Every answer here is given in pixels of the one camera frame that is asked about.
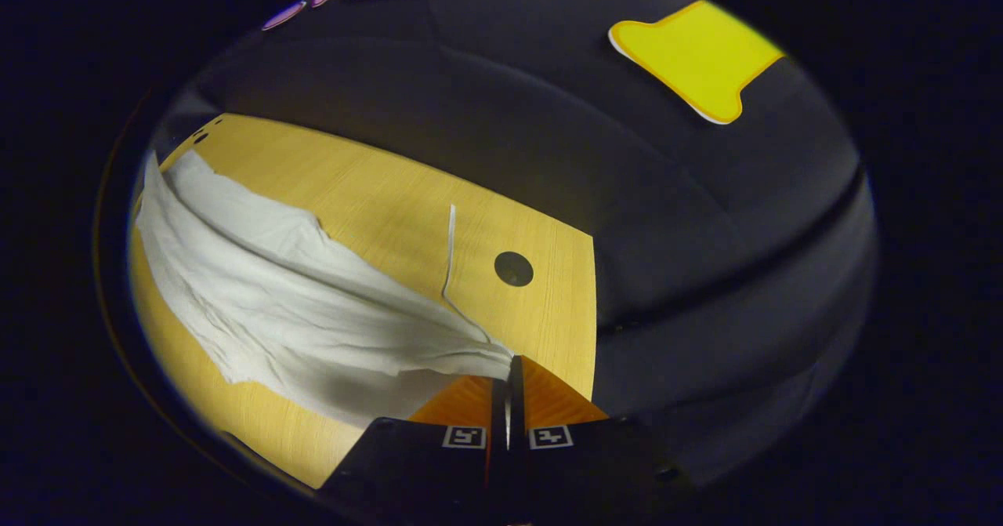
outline wrinkled cloth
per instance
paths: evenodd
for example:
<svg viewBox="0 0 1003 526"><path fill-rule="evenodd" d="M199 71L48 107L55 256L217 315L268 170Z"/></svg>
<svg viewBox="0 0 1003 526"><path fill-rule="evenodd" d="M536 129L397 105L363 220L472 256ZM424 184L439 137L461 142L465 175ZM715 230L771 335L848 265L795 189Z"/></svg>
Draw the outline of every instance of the wrinkled cloth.
<svg viewBox="0 0 1003 526"><path fill-rule="evenodd" d="M454 218L453 208L450 268ZM227 382L257 381L365 427L408 418L455 375L508 377L513 352L475 322L194 150L163 174L150 155L136 225L160 295Z"/></svg>

